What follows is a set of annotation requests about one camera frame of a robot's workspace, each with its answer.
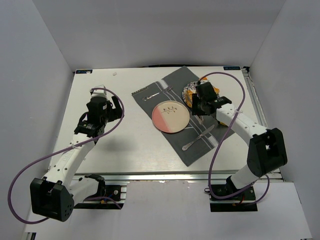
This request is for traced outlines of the silver table knife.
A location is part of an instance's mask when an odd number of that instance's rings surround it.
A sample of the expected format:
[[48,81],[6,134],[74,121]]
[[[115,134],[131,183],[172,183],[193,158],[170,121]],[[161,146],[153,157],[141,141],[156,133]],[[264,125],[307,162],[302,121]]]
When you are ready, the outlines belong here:
[[182,147],[183,151],[188,150],[196,141],[200,140],[202,137],[204,137],[206,134],[210,133],[214,129],[215,125],[213,124],[209,128],[207,128],[205,131],[203,131],[198,137],[196,137],[193,141],[187,143]]

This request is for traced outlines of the aluminium table rail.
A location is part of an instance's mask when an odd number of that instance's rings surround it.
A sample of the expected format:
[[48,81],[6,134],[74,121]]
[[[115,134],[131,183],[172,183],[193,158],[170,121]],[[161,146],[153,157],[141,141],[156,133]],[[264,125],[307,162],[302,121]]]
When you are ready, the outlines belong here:
[[[225,182],[225,179],[232,175],[233,172],[216,172],[211,174],[212,181],[222,181]],[[143,174],[102,174],[99,173],[106,181],[207,181],[209,174],[206,172],[174,172],[174,173],[143,173]],[[72,180],[76,181],[79,178],[84,178],[84,174],[76,174]],[[280,181],[283,182],[283,176],[279,170],[273,171],[268,174],[269,179],[272,182]]]
[[258,123],[268,128],[269,126],[267,123],[267,119],[266,119],[262,104],[260,102],[256,88],[254,86],[253,80],[250,75],[250,68],[248,66],[244,66],[241,68],[241,71],[246,83],[246,87],[247,87]]

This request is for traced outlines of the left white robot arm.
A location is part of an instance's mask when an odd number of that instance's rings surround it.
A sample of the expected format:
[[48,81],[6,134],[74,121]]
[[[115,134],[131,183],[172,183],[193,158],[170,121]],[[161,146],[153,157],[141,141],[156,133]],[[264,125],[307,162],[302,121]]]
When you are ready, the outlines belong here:
[[105,132],[106,124],[121,119],[123,110],[116,96],[93,96],[88,111],[78,121],[70,142],[57,163],[42,177],[30,183],[31,209],[34,214],[65,222],[74,207],[87,198],[106,195],[105,179],[88,174],[72,183],[87,154]]

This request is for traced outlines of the aluminium table rail right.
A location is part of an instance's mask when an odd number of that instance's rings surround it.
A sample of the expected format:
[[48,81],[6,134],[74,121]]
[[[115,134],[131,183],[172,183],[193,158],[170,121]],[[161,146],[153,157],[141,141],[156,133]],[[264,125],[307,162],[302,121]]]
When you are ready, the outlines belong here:
[[268,128],[269,126],[267,123],[267,119],[266,119],[262,104],[260,102],[256,88],[254,86],[253,80],[250,75],[250,68],[248,66],[244,66],[241,68],[241,71],[246,83],[246,87],[247,87],[258,123]]

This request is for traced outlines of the blue table label right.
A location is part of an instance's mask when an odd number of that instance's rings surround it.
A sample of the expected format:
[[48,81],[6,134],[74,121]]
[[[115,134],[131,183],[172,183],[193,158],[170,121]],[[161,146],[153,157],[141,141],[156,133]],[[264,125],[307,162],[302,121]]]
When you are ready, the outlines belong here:
[[240,71],[241,67],[239,66],[223,66],[224,71]]

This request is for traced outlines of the silver fork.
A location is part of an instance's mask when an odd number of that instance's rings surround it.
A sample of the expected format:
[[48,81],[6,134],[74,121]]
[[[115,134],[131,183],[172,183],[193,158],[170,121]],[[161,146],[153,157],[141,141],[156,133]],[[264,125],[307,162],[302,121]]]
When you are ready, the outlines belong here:
[[168,86],[167,88],[163,89],[163,90],[160,91],[160,92],[157,92],[157,93],[152,94],[152,95],[150,95],[150,96],[144,97],[142,100],[143,100],[143,101],[147,101],[147,100],[149,100],[149,99],[151,99],[151,98],[153,98],[153,97],[155,97],[155,96],[157,96],[157,95],[159,95],[159,94],[161,94],[161,93],[167,93],[167,92],[169,92],[171,89],[172,89],[172,87],[171,87],[171,86]]

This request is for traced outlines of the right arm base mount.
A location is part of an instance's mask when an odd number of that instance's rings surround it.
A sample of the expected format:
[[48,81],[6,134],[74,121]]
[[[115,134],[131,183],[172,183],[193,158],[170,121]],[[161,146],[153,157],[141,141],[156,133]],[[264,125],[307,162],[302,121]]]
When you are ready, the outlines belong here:
[[258,211],[257,204],[255,203],[256,194],[252,186],[244,192],[226,199],[213,197],[208,187],[204,189],[204,193],[209,195],[209,205],[212,213],[244,213]]

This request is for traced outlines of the grey striped cloth placemat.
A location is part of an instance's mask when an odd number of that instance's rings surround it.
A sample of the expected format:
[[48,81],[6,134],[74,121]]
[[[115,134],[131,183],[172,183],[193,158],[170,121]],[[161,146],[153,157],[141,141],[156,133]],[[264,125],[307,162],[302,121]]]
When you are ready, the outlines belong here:
[[[165,76],[162,80],[153,82],[148,86],[133,92],[131,95],[144,112],[151,117],[153,109],[161,102],[171,100],[184,104],[185,102],[182,99],[183,87],[190,82],[198,81],[198,79],[198,76],[196,76],[186,66],[183,66]],[[156,94],[169,86],[172,87],[170,91],[160,93],[147,101],[143,101],[144,97]],[[190,120],[185,129],[178,133],[162,134],[187,167],[212,149],[216,148],[228,129],[227,126],[218,124],[217,120],[211,116],[204,116],[203,123],[200,124],[199,119],[192,115],[191,108],[188,108],[188,111]],[[212,125],[215,125],[215,127],[210,131],[210,133],[196,141],[190,148],[188,148],[188,150],[182,150],[182,147],[185,144],[194,140],[198,135]]]

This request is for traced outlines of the blue floral patterned plate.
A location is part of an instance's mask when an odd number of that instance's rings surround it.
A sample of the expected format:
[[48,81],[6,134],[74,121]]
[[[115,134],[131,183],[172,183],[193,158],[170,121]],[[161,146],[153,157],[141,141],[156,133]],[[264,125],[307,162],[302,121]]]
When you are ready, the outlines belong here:
[[182,100],[191,109],[192,108],[192,95],[197,93],[196,87],[198,86],[198,81],[192,81],[187,83],[182,89]]

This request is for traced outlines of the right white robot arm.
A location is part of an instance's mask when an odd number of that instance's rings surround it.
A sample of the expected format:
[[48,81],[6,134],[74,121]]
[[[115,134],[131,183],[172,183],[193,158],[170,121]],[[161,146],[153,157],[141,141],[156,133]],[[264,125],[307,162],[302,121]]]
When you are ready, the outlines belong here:
[[244,167],[226,179],[224,188],[214,192],[219,200],[235,197],[248,189],[262,176],[288,163],[283,133],[278,128],[268,129],[247,117],[226,97],[215,98],[212,102],[192,95],[192,114],[211,115],[218,122],[228,126],[248,146],[247,160]]

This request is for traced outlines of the pink and cream plate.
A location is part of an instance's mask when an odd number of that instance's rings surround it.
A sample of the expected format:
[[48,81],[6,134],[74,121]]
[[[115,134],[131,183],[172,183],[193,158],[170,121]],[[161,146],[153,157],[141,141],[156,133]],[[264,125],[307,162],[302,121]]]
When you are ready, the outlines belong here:
[[158,130],[174,134],[182,131],[189,124],[190,114],[182,103],[167,100],[154,107],[151,120]]

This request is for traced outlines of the blue table label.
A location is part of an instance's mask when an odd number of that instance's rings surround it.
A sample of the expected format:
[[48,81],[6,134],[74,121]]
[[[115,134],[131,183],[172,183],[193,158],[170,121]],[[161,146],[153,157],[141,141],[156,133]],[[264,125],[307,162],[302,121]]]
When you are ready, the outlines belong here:
[[224,71],[240,71],[241,67],[239,66],[223,66]]
[[92,69],[77,69],[75,74],[91,74],[92,72]]

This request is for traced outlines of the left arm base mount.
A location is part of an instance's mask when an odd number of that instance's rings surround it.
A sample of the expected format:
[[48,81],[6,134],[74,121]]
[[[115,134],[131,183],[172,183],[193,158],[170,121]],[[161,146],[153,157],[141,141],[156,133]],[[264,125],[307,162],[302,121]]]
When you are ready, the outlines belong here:
[[120,210],[124,206],[126,187],[108,183],[105,178],[88,174],[72,181],[69,188],[75,209]]

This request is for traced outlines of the long croissant bread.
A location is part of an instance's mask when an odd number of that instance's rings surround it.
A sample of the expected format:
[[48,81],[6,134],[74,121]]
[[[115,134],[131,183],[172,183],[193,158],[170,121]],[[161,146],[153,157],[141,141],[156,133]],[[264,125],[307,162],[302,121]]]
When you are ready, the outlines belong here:
[[213,90],[216,94],[219,94],[220,93],[220,89],[219,88],[216,88],[216,87],[213,87]]

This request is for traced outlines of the striped oblong bread roll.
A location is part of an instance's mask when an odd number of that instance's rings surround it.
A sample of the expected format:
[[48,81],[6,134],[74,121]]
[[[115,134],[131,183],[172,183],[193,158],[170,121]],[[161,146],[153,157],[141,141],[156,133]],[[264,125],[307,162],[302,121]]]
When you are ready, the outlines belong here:
[[185,94],[185,102],[187,104],[188,107],[192,107],[192,104],[193,104],[193,92],[192,91],[188,91],[186,94]]

